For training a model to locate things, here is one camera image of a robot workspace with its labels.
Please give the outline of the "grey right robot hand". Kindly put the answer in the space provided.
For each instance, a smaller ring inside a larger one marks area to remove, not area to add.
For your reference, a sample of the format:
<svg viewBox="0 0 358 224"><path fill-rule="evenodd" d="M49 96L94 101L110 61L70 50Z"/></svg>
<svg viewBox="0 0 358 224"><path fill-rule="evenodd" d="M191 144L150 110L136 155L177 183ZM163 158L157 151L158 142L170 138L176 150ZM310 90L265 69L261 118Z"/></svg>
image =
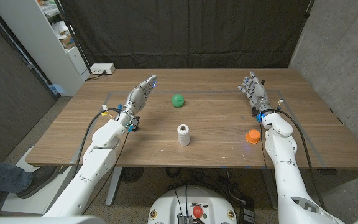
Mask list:
<svg viewBox="0 0 358 224"><path fill-rule="evenodd" d="M243 92L249 100L253 117L258 115L266 116L273 112L267 92L253 71L250 71L249 77L244 77L243 83L238 86L238 89Z"/></svg>

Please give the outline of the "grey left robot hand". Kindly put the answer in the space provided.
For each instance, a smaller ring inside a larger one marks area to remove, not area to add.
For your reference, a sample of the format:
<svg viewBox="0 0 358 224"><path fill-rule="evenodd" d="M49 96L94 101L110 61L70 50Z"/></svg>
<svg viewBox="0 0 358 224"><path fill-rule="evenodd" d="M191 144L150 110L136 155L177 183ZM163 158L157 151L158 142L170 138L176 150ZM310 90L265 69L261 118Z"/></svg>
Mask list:
<svg viewBox="0 0 358 224"><path fill-rule="evenodd" d="M146 105L147 98L155 88L157 76L152 75L136 86L127 97L122 111L117 120L123 126L127 126L130 120L143 109Z"/></svg>

